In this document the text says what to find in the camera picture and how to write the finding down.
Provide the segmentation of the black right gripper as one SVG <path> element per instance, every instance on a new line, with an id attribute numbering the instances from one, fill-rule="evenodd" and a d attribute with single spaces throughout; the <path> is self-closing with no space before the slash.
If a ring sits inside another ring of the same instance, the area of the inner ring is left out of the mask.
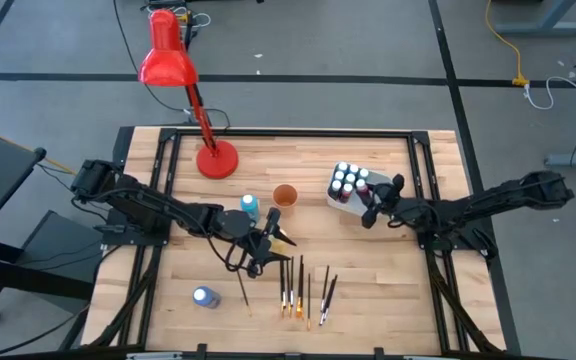
<path id="1" fill-rule="evenodd" d="M 386 215 L 391 222 L 395 222 L 394 228 L 406 224 L 406 221 L 402 219 L 404 208 L 399 205 L 402 200 L 401 190 L 404 182 L 404 177 L 397 174 L 390 182 L 366 184 L 360 192 L 361 202 L 366 208 L 361 216 L 364 228 L 372 228 L 379 214 Z"/>

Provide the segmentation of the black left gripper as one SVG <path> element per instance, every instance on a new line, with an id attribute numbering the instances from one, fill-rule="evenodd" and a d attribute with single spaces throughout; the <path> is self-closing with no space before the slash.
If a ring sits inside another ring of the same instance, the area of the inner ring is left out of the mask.
<path id="1" fill-rule="evenodd" d="M 271 207 L 267 217 L 266 224 L 263 229 L 253 227 L 248 234 L 248 248 L 247 252 L 251 259 L 246 266 L 246 273 L 249 278 L 256 278 L 263 274 L 263 269 L 266 264 L 275 261 L 289 261 L 290 257 L 274 253 L 271 248 L 273 242 L 282 241 L 291 246 L 295 246 L 288 235 L 280 228 L 279 220 L 281 212 L 275 207 Z"/>

